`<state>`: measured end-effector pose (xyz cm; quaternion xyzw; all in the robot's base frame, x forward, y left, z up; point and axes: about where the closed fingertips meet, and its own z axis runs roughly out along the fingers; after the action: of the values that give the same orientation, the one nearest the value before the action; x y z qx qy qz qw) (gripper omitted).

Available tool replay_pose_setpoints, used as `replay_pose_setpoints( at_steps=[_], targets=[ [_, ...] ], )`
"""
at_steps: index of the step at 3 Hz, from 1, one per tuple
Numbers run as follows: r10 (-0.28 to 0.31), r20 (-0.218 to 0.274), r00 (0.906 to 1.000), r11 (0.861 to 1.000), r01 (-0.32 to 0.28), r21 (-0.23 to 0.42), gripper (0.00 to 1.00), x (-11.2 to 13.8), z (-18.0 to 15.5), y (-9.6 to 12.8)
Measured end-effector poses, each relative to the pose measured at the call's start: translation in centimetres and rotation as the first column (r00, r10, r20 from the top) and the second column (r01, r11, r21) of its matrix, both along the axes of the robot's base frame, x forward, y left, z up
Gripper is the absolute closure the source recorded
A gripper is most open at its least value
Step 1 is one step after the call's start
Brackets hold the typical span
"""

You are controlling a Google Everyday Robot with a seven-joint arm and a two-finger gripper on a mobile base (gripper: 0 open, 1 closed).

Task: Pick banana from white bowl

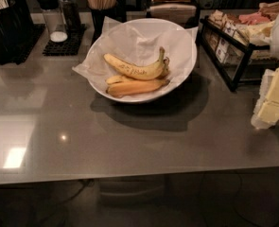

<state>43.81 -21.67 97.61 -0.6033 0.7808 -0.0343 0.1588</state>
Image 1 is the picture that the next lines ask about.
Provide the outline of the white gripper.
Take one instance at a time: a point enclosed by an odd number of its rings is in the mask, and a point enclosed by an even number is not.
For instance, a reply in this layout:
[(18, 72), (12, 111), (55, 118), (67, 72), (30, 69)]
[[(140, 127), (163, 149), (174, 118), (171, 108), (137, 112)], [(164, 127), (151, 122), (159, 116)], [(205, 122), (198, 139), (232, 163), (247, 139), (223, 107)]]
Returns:
[[(270, 53), (279, 60), (279, 14), (270, 34)], [(279, 120), (279, 68), (273, 72), (266, 69), (261, 79), (259, 98), (253, 109), (251, 124), (265, 130)]]

